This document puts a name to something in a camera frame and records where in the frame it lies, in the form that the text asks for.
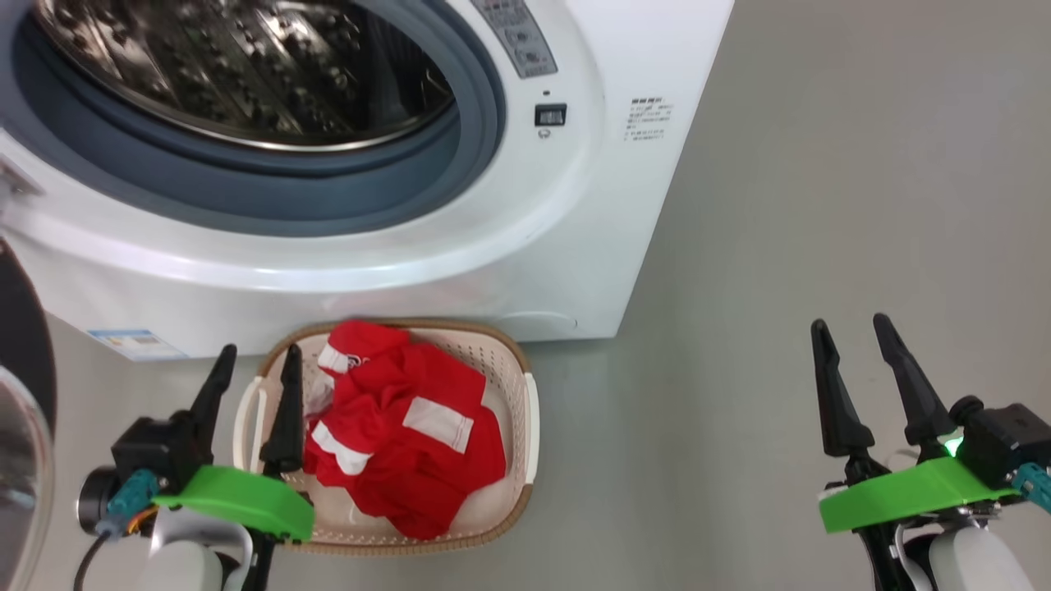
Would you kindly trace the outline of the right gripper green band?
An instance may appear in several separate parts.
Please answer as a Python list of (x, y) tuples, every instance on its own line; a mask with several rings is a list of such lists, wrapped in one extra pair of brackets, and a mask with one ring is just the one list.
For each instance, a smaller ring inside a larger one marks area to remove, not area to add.
[[(906, 441), (913, 447), (942, 448), (939, 439), (954, 433), (956, 424), (889, 315), (877, 313), (872, 325), (879, 351), (897, 378)], [(834, 339), (824, 319), (815, 319), (810, 335), (824, 453), (837, 458), (863, 456), (874, 445), (874, 435), (857, 416), (838, 370)], [(959, 458), (941, 457), (893, 474), (836, 485), (819, 498), (819, 516), (827, 534), (859, 535), (870, 559), (875, 590), (912, 590), (915, 586), (897, 550), (897, 529), (907, 529), (916, 519), (957, 515), (961, 507), (1017, 498), (1013, 488), (989, 488)]]

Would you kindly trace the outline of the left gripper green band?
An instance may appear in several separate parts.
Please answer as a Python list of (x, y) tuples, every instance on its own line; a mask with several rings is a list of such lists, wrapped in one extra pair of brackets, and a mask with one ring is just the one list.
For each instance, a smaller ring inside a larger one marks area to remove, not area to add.
[[(222, 398), (236, 367), (236, 344), (226, 344), (191, 405), (195, 444), (211, 448)], [(282, 395), (268, 441), (260, 448), (263, 474), (229, 466), (199, 468), (180, 492), (154, 498), (154, 590), (266, 590), (275, 549), (311, 541), (315, 509), (281, 478), (303, 467), (303, 352), (289, 345)]]

